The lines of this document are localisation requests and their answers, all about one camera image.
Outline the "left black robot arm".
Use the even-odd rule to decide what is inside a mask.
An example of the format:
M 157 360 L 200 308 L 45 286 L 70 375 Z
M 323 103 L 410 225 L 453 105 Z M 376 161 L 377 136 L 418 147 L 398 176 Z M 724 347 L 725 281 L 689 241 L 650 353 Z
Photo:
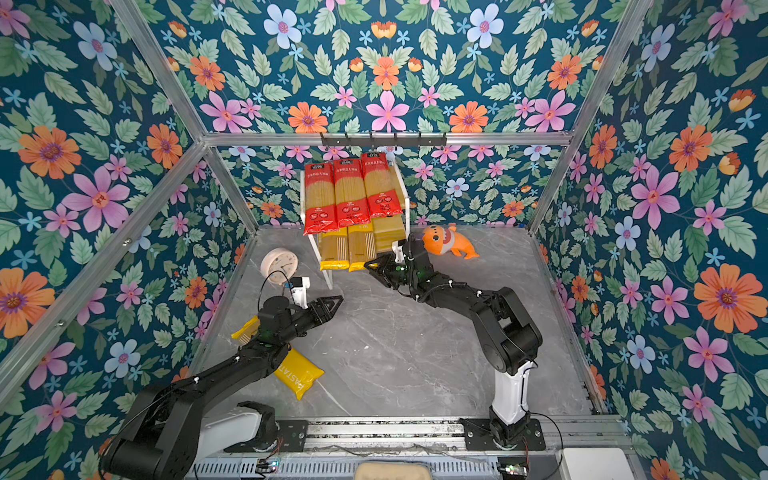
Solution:
M 182 479 L 195 463 L 204 415 L 243 387 L 269 377 L 291 342 L 333 319 L 344 297 L 267 299 L 257 317 L 267 328 L 230 358 L 175 383 L 155 383 L 136 397 L 121 429 L 100 455 L 98 471 L 127 479 Z

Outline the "yellow pasta bag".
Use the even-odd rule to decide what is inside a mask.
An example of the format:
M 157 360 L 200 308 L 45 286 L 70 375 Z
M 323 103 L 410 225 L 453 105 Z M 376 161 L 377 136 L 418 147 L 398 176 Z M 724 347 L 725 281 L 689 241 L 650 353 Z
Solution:
M 260 328 L 260 320 L 254 316 L 247 321 L 239 330 L 231 334 L 231 338 L 245 346 L 253 337 L 256 336 Z M 315 366 L 310 360 L 292 349 L 280 366 L 275 375 L 277 378 L 292 390 L 296 399 L 301 401 L 304 395 L 313 387 L 314 383 L 321 378 L 325 372 Z
M 348 270 L 350 267 L 348 229 L 323 232 L 318 235 L 320 269 Z
M 350 272 L 365 269 L 365 264 L 377 257 L 374 228 L 371 223 L 348 228 Z

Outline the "red spaghetti bag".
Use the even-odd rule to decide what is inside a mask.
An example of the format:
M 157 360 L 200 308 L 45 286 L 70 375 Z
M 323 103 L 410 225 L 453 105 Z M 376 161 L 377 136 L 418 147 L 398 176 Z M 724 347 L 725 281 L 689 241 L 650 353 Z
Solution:
M 336 231 L 339 225 L 332 163 L 316 163 L 305 167 L 304 193 L 304 234 Z
M 341 228 L 371 220 L 360 159 L 333 162 L 336 219 Z
M 402 214 L 401 203 L 386 156 L 381 153 L 364 154 L 361 158 L 361 167 L 371 217 L 382 218 Z

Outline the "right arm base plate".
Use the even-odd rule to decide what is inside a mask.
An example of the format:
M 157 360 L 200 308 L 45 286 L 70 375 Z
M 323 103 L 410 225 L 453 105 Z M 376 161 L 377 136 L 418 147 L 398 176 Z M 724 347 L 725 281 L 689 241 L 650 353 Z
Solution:
M 505 425 L 497 419 L 461 418 L 465 448 L 468 451 L 544 451 L 546 443 L 541 424 L 535 419 L 523 419 Z

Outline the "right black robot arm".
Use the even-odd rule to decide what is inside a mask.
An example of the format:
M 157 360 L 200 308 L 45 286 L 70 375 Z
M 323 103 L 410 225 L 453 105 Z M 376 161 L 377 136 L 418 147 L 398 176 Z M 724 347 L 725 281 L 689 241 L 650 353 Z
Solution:
M 530 421 L 530 374 L 543 336 L 517 293 L 503 287 L 482 290 L 434 269 L 429 254 L 413 236 L 396 243 L 364 268 L 382 285 L 433 308 L 468 318 L 482 352 L 495 369 L 489 433 L 501 448 L 522 438 Z

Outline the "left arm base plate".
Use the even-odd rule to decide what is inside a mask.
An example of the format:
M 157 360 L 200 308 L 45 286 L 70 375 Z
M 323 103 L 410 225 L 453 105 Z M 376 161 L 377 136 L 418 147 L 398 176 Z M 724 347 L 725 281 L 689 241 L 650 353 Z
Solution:
M 303 452 L 308 438 L 307 420 L 277 420 L 260 431 L 254 439 L 229 446 L 226 453 L 296 453 Z

